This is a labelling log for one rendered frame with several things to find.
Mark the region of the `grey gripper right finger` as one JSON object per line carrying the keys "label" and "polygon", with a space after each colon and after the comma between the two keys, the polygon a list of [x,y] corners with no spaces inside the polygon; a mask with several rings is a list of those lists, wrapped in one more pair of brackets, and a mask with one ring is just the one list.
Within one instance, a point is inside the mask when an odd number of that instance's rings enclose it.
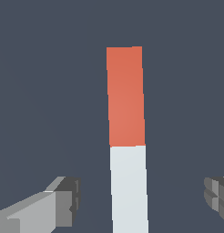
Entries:
{"label": "grey gripper right finger", "polygon": [[224,177],[205,177],[204,186],[206,203],[224,220]]}

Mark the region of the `orange and white peg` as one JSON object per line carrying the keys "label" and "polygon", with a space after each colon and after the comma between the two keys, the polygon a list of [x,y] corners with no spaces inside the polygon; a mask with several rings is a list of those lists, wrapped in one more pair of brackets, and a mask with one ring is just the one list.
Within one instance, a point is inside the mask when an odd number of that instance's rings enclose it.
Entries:
{"label": "orange and white peg", "polygon": [[107,49],[113,233],[148,233],[142,48]]}

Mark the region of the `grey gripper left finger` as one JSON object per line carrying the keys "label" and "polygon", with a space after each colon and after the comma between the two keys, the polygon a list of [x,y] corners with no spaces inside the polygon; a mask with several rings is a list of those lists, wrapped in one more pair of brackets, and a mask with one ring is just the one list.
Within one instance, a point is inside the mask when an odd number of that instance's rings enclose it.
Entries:
{"label": "grey gripper left finger", "polygon": [[80,177],[57,177],[44,191],[0,210],[0,233],[52,233],[56,227],[72,227],[80,186]]}

